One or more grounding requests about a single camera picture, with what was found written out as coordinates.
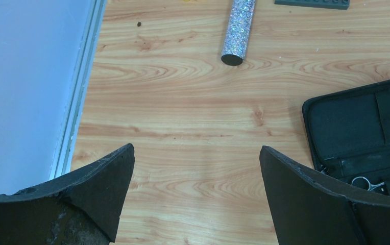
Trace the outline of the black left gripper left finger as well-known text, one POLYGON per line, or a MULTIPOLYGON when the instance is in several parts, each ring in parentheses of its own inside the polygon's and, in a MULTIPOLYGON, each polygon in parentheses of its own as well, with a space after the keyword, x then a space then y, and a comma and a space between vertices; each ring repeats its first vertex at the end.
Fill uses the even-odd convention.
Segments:
POLYGON ((0 194, 0 244, 110 244, 135 164, 126 144, 15 194, 0 194))

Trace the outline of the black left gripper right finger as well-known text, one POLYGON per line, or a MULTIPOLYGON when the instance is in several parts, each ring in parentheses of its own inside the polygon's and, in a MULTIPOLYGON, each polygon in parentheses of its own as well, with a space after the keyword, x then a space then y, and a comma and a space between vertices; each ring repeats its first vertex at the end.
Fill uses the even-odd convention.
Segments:
POLYGON ((259 155, 280 244, 390 244, 390 197, 308 168, 269 146, 259 155))

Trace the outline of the black zip tool case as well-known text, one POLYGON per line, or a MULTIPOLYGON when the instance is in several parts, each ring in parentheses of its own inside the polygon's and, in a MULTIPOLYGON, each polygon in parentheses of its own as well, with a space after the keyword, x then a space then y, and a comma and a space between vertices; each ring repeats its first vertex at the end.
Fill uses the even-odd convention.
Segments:
POLYGON ((314 168, 390 196, 390 80, 308 99, 302 114, 314 168))

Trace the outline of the silver glitter cylinder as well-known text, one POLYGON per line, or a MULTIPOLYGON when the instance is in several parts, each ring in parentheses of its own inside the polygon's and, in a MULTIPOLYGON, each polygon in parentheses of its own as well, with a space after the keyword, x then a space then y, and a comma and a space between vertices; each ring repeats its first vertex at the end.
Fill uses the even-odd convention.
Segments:
POLYGON ((247 53, 255 0, 232 2, 221 60, 229 66, 243 63, 247 53))

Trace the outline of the grey building block baseplate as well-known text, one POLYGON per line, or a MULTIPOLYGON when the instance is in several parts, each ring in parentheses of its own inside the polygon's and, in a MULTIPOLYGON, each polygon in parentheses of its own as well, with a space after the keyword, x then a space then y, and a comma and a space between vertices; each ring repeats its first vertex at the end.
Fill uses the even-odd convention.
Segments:
POLYGON ((276 5, 347 10, 349 0, 274 0, 276 5))

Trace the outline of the aluminium frame rail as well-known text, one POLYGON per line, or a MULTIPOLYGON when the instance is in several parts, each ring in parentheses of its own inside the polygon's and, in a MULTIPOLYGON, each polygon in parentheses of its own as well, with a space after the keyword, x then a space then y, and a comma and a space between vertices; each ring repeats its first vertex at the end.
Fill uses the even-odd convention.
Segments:
POLYGON ((61 123, 49 180, 70 171, 88 82, 107 1, 91 1, 83 24, 68 100, 61 123))

